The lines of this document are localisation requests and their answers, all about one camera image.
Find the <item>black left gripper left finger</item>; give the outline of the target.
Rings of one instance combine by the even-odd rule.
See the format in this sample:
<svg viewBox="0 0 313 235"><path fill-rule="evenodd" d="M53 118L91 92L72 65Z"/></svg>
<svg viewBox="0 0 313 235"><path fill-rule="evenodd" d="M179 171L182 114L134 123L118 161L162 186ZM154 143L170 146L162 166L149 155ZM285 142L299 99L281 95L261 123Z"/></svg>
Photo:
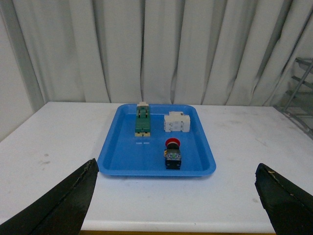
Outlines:
<svg viewBox="0 0 313 235"><path fill-rule="evenodd" d="M95 159L87 161L30 206L0 226L2 235L79 234L98 175Z"/></svg>

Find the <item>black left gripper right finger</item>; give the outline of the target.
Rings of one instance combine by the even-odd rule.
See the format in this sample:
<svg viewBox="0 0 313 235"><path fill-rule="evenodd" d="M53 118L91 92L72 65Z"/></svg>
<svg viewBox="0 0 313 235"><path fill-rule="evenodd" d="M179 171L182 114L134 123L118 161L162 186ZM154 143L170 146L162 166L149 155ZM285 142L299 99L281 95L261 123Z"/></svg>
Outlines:
<svg viewBox="0 0 313 235"><path fill-rule="evenodd" d="M260 163L255 186L277 235L313 233L313 196Z"/></svg>

